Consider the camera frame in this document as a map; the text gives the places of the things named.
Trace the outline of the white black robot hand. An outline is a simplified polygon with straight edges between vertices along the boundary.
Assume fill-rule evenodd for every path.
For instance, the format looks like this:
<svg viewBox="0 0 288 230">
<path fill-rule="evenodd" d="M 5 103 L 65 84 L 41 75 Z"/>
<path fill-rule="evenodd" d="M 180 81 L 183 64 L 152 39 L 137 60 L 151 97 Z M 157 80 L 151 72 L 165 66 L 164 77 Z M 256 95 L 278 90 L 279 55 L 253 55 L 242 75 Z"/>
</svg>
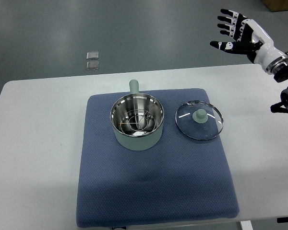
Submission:
<svg viewBox="0 0 288 230">
<path fill-rule="evenodd" d="M 226 53 L 252 53 L 251 62 L 261 65 L 265 72 L 277 72 L 288 66 L 287 55 L 275 48 L 272 38 L 255 20 L 233 10 L 221 9 L 220 12 L 222 16 L 217 19 L 229 23 L 217 24 L 220 33 L 237 42 L 211 41 L 210 46 Z"/>
</svg>

